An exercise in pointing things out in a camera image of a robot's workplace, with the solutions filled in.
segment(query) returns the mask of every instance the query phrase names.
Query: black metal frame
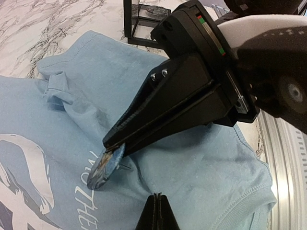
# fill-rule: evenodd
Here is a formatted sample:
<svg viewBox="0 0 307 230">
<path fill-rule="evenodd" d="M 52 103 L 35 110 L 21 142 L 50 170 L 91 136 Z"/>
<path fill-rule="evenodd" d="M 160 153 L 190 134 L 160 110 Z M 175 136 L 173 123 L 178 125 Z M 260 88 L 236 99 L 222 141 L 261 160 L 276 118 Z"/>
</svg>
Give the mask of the black metal frame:
<svg viewBox="0 0 307 230">
<path fill-rule="evenodd" d="M 138 15 L 135 16 L 135 19 L 133 19 L 132 0 L 124 0 L 124 32 L 125 37 L 128 38 L 128 43 L 138 46 L 148 46 L 152 48 L 163 49 L 163 47 L 156 41 L 135 37 L 135 31 L 137 29 L 137 26 L 140 25 L 155 28 L 161 22 L 161 20 L 159 19 L 139 16 L 140 10 L 144 7 L 147 7 L 148 5 L 138 4 L 138 6 Z"/>
</svg>

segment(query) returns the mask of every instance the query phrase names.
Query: white printed graphic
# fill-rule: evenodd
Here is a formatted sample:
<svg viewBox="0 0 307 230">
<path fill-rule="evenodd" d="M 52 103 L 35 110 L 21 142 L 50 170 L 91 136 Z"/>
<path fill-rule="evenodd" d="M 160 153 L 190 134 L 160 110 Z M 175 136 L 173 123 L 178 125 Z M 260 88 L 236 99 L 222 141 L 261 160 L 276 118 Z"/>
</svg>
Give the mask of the white printed graphic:
<svg viewBox="0 0 307 230">
<path fill-rule="evenodd" d="M 6 221 L 6 225 L 0 223 L 0 229 L 4 230 L 60 230 L 54 223 L 47 219 L 44 215 L 49 213 L 54 207 L 54 197 L 50 186 L 50 178 L 48 176 L 48 165 L 45 167 L 44 151 L 33 141 L 15 134 L 0 134 L 0 142 L 7 141 L 20 147 L 24 153 L 26 164 L 28 167 L 29 178 L 37 194 L 41 198 L 39 213 L 34 212 L 25 203 L 25 194 L 22 189 L 14 188 L 14 182 L 10 179 L 9 172 L 0 162 L 0 214 L 1 211 L 13 213 L 9 215 L 11 222 Z"/>
</svg>

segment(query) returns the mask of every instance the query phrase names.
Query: silver bolt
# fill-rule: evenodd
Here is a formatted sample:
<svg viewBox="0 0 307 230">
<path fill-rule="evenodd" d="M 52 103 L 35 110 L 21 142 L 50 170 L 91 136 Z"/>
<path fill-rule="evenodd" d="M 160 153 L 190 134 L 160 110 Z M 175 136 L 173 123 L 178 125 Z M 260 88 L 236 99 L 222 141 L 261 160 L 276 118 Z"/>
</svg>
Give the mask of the silver bolt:
<svg viewBox="0 0 307 230">
<path fill-rule="evenodd" d="M 156 79 L 155 79 L 155 73 L 153 73 L 152 75 L 150 75 L 150 78 L 153 80 L 153 81 L 155 81 Z"/>
<path fill-rule="evenodd" d="M 290 96 L 292 97 L 293 100 L 295 100 L 296 102 L 302 102 L 303 101 L 303 95 L 300 91 L 300 89 L 294 85 L 294 84 L 290 84 L 288 86 L 288 91 Z"/>
<path fill-rule="evenodd" d="M 161 73 L 162 73 L 163 77 L 166 77 L 167 74 L 168 74 L 167 69 L 163 69 Z"/>
</svg>

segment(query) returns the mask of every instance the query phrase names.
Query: marble tabletop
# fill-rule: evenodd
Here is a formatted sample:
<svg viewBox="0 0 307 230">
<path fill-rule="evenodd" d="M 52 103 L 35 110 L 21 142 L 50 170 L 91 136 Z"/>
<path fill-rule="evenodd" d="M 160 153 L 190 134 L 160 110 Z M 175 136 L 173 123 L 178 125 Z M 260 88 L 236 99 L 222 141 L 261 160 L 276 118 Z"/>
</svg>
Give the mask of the marble tabletop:
<svg viewBox="0 0 307 230">
<path fill-rule="evenodd" d="M 140 2 L 173 10 L 185 0 Z M 212 8 L 207 11 L 217 19 Z M 40 59 L 63 53 L 89 30 L 126 42 L 123 0 L 0 0 L 0 75 L 39 78 L 36 64 Z M 258 122 L 239 125 L 248 143 L 262 155 Z"/>
</svg>

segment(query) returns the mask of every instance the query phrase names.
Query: folded fabric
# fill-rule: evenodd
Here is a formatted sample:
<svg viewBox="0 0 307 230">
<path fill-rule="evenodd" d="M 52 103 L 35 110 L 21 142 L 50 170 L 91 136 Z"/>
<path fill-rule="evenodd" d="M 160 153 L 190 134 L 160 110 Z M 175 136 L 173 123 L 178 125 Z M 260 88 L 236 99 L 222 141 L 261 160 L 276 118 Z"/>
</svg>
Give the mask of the folded fabric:
<svg viewBox="0 0 307 230">
<path fill-rule="evenodd" d="M 44 80 L 0 77 L 0 226 L 133 230 L 147 197 L 167 196 L 182 230 L 265 229 L 268 166 L 237 126 L 196 127 L 125 157 L 86 187 L 102 138 L 165 60 L 89 31 L 38 63 Z"/>
</svg>

